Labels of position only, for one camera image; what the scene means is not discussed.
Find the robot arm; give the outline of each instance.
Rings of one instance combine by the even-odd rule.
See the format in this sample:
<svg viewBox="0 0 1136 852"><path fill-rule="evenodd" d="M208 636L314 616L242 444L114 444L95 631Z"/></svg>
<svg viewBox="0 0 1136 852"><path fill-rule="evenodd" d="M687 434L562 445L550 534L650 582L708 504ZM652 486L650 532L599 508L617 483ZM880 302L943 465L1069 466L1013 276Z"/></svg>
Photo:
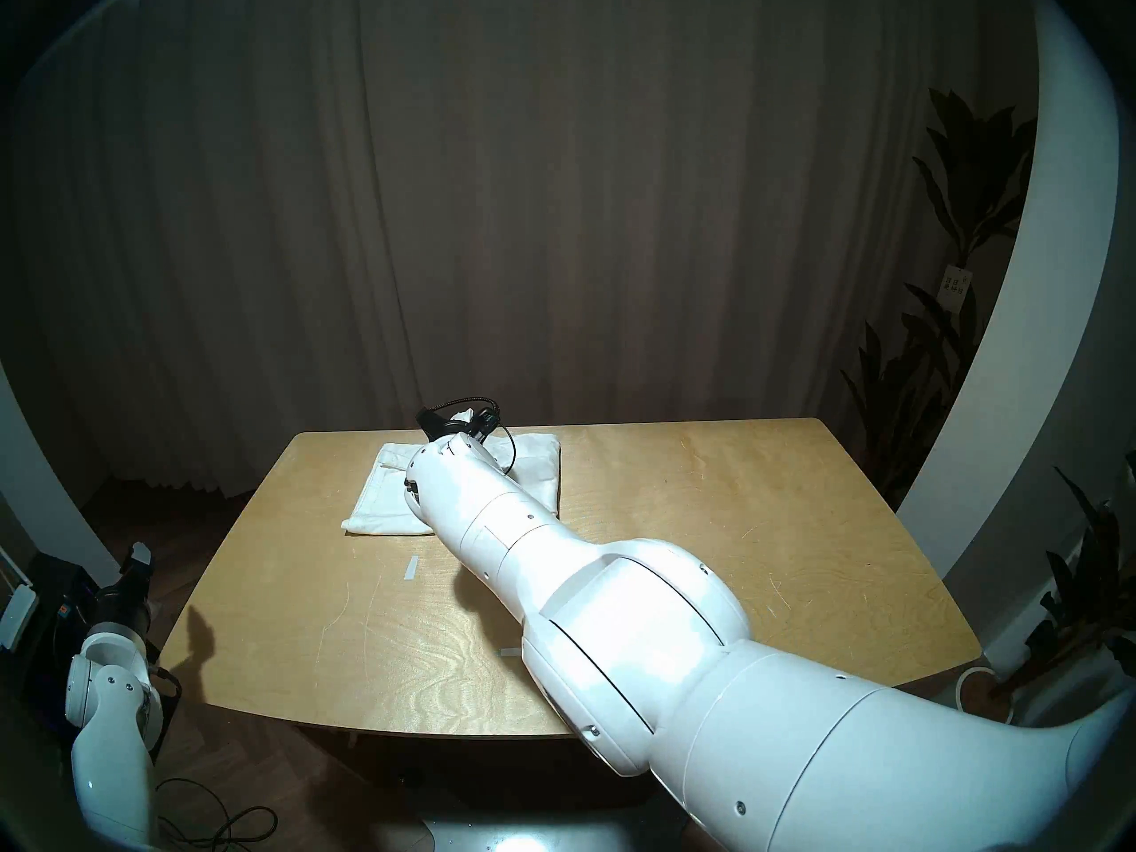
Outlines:
<svg viewBox="0 0 1136 852"><path fill-rule="evenodd" d="M1026 842L1128 705L1005 727L767 648L695 557L580 540L467 434L424 446L406 486L523 624L526 668L584 744L619 775L650 769L737 852Z"/></svg>
<svg viewBox="0 0 1136 852"><path fill-rule="evenodd" d="M87 826L127 849L156 836L150 750L161 734L161 698L150 682L145 607L150 556L135 544L122 578L98 594L94 625L67 676L75 796Z"/></svg>

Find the wooden table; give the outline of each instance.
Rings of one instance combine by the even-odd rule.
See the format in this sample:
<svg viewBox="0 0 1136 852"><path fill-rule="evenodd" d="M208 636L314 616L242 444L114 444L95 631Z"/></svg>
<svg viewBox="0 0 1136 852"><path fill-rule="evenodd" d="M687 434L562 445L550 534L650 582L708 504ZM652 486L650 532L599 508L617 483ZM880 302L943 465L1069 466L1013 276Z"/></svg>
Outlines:
<svg viewBox="0 0 1136 852"><path fill-rule="evenodd" d="M565 524L690 550L741 599L757 641L888 685L978 657L927 559L819 421L528 429L560 437ZM520 627L436 537L340 528L379 446L424 441L292 441L166 644L187 700L352 730L567 735L520 659L501 655Z"/></svg>

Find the floor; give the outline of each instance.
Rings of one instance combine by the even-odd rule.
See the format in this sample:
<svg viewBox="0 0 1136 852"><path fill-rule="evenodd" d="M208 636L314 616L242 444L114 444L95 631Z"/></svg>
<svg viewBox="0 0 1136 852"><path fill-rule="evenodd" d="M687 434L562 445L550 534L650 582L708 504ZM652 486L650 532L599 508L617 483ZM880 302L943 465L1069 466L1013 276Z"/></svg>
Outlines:
<svg viewBox="0 0 1136 852"><path fill-rule="evenodd" d="M249 496L226 500L191 488L110 481L83 508L116 558L125 557L135 541L153 553L150 599L158 610L150 640L158 646L165 644ZM646 811L642 807L654 803L671 808L668 818L675 815L669 799L658 800L651 776L620 779L574 740L453 742L360 736L352 741L340 732L191 703L178 707L156 771L159 782L183 777L204 784L229 813L257 804L274 809L279 826L253 847L258 852L428 852L435 847L434 837L416 812L443 799L459 812L468 811L470 821L473 813L486 811L554 811L571 819L578 818L574 813L604 810L615 818ZM210 836L224 821L206 792L184 783L159 790L158 812L190 837ZM253 813L234 836L258 834L269 820L265 813ZM650 820L665 819L652 815ZM679 824L675 834L683 852L720 849L693 824L685 829ZM458 850L461 843L445 845ZM177 846L167 843L166 847Z"/></svg>

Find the folded white towel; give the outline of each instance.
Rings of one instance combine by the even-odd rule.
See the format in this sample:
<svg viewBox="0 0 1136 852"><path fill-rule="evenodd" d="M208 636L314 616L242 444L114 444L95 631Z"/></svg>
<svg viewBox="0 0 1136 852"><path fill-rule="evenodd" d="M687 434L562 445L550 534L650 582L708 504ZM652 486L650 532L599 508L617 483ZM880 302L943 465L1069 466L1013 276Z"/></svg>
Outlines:
<svg viewBox="0 0 1136 852"><path fill-rule="evenodd" d="M513 440L517 443L517 460L509 478L556 513L560 494L560 440L546 433L521 433ZM512 445L508 436L488 436L485 448L496 458L501 469L509 466ZM402 484L407 465L419 449L421 444L398 443L386 443L379 449L351 518L343 520L344 531L351 534L394 535L434 533L407 507Z"/></svg>

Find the white fabric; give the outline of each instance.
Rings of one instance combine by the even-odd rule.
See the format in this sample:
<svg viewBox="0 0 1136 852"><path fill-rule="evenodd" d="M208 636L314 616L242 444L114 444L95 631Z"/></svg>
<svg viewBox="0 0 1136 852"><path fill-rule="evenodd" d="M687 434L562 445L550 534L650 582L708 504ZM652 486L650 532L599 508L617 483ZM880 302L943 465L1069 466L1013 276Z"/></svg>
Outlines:
<svg viewBox="0 0 1136 852"><path fill-rule="evenodd" d="M517 443L517 460L509 477L538 500L550 512L557 513L560 494L560 440L551 434L520 433L512 437ZM350 534L433 534L407 507L403 486L407 465L421 444L386 443L378 451L370 468L351 518L343 520ZM488 449L501 468L509 466L512 445L508 436L487 436Z"/></svg>
<svg viewBox="0 0 1136 852"><path fill-rule="evenodd" d="M300 431L470 393L508 424L854 432L838 369L864 319L897 340L903 282L944 264L910 159L935 158L928 86L976 101L982 22L982 0L111 0L15 97L19 259L124 478L233 493Z"/></svg>

